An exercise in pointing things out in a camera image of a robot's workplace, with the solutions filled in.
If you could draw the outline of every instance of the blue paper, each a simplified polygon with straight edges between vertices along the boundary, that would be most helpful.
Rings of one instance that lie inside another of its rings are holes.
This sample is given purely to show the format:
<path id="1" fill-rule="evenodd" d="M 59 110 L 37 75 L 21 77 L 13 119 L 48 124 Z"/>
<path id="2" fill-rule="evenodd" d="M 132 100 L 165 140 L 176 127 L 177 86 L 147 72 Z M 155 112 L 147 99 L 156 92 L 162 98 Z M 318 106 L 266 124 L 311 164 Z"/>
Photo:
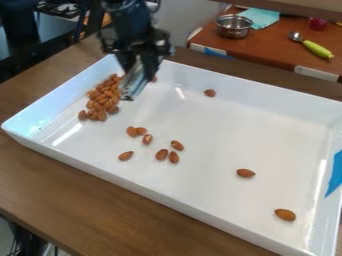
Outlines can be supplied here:
<path id="1" fill-rule="evenodd" d="M 253 21 L 252 28 L 262 29 L 276 23 L 279 20 L 279 12 L 267 11 L 263 9 L 250 8 L 240 12 L 240 16 L 244 16 Z"/>
<path id="2" fill-rule="evenodd" d="M 334 192 L 342 183 L 342 150 L 334 155 L 333 170 L 325 197 Z"/>
<path id="3" fill-rule="evenodd" d="M 225 59 L 234 60 L 233 57 L 228 56 L 228 55 L 223 55 L 221 53 L 214 52 L 213 50 L 210 50 L 208 47 L 204 47 L 204 53 L 207 54 L 207 55 L 211 55 L 211 56 L 222 57 L 222 58 L 225 58 Z"/>

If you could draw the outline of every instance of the stainless steel bowl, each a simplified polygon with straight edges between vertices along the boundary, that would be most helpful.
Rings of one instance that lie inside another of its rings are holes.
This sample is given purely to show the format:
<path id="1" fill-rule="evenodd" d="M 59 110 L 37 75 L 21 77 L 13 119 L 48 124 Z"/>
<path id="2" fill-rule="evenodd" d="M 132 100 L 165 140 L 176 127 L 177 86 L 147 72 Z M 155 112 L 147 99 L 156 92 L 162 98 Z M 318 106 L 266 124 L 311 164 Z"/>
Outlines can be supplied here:
<path id="1" fill-rule="evenodd" d="M 216 19 L 218 34 L 231 39 L 246 37 L 252 24 L 250 19 L 234 14 L 223 15 Z"/>

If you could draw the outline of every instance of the robotic arm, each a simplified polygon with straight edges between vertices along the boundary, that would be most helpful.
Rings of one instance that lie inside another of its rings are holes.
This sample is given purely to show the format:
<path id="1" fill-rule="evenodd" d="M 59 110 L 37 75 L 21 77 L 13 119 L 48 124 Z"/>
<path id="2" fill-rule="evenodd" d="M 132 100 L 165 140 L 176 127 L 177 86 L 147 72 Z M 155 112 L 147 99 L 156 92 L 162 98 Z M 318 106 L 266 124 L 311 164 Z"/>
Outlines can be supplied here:
<path id="1" fill-rule="evenodd" d="M 172 54 L 170 34 L 152 26 L 145 0 L 102 0 L 102 5 L 114 29 L 112 40 L 100 33 L 103 51 L 114 53 L 126 72 L 120 85 L 122 99 L 134 100 L 154 79 L 163 57 Z"/>

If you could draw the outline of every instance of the metal spoon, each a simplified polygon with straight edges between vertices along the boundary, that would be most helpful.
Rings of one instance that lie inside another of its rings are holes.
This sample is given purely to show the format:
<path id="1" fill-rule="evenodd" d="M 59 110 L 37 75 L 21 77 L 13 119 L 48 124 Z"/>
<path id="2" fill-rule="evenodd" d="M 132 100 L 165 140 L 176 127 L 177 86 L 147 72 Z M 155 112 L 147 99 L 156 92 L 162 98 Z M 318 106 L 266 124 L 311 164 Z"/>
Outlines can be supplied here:
<path id="1" fill-rule="evenodd" d="M 304 44 L 311 52 L 323 59 L 331 59 L 334 57 L 334 55 L 328 49 L 309 40 L 304 40 L 303 36 L 299 32 L 290 32 L 289 38 L 293 41 Z"/>

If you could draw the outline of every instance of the blue tape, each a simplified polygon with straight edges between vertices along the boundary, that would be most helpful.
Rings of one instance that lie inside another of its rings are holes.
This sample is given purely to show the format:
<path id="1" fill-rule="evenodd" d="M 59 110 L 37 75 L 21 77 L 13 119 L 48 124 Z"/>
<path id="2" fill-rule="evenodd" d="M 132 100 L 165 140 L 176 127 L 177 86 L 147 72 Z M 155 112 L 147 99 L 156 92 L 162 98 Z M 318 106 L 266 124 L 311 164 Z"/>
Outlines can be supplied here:
<path id="1" fill-rule="evenodd" d="M 342 150 L 334 155 L 333 170 L 329 181 L 328 191 L 325 197 L 329 196 L 342 184 Z"/>
<path id="2" fill-rule="evenodd" d="M 214 52 L 213 50 L 210 50 L 208 47 L 204 47 L 204 54 L 234 60 L 233 57 L 225 55 L 225 54 Z"/>

